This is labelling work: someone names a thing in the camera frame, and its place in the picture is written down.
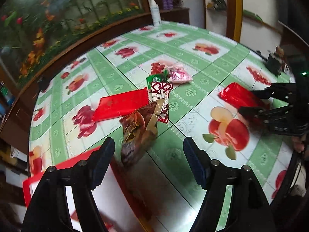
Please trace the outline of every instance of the person's hand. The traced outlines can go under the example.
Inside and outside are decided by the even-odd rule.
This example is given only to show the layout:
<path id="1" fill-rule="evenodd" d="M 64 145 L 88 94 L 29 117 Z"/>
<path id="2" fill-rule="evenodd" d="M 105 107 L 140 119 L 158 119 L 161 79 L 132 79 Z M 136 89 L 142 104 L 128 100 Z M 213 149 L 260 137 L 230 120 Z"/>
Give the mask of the person's hand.
<path id="1" fill-rule="evenodd" d="M 292 137 L 293 147 L 296 152 L 301 153 L 305 149 L 305 145 L 302 143 L 306 140 L 306 135 L 300 137 Z"/>

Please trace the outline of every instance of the green wrapper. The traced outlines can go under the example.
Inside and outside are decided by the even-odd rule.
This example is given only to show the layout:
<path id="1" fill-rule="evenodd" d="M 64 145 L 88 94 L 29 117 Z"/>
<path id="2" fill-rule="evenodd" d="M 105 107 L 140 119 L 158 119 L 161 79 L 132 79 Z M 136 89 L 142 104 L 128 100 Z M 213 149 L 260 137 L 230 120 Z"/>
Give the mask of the green wrapper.
<path id="1" fill-rule="evenodd" d="M 159 73 L 150 75 L 146 78 L 148 91 L 151 92 L 151 83 L 159 82 L 159 83 L 167 83 L 167 75 L 166 73 Z"/>

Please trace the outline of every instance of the purple bottle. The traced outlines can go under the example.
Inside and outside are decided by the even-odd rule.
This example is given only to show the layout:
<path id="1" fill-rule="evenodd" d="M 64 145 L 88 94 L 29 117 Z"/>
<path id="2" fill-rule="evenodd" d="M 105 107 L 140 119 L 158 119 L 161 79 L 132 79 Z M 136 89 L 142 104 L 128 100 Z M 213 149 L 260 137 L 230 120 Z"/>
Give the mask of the purple bottle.
<path id="1" fill-rule="evenodd" d="M 168 9 L 174 8 L 174 1 L 173 0 L 167 0 L 167 8 Z"/>
<path id="2" fill-rule="evenodd" d="M 163 3 L 163 9 L 168 10 L 167 0 L 162 0 Z"/>

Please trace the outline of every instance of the screw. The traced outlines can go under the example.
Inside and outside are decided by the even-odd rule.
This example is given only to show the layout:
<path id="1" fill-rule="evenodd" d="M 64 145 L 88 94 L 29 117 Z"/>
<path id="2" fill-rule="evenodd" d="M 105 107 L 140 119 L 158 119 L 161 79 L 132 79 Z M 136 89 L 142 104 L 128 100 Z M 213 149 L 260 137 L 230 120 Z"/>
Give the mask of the screw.
<path id="1" fill-rule="evenodd" d="M 211 164 L 214 165 L 215 167 L 218 166 L 220 164 L 220 162 L 217 159 L 213 159 L 211 161 Z"/>
<path id="2" fill-rule="evenodd" d="M 78 165 L 81 166 L 81 167 L 86 166 L 87 160 L 85 160 L 85 159 L 81 160 L 80 162 L 78 162 Z"/>
<path id="3" fill-rule="evenodd" d="M 244 169 L 249 172 L 251 170 L 251 167 L 249 167 L 248 165 L 244 165 Z"/>
<path id="4" fill-rule="evenodd" d="M 55 169 L 56 169 L 55 166 L 49 166 L 49 167 L 47 168 L 47 171 L 51 173 L 51 172 L 53 172 Z"/>

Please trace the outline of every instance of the brown snack bag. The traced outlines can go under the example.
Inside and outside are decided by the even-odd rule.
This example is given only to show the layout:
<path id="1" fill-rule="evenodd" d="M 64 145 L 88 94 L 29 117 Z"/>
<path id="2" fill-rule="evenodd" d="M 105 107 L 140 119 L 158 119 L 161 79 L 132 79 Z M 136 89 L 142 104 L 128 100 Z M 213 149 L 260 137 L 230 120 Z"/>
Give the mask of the brown snack bag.
<path id="1" fill-rule="evenodd" d="M 123 142 L 120 157 L 124 166 L 131 166 L 149 150 L 158 135 L 157 120 L 164 99 L 152 102 L 120 119 L 123 126 Z"/>

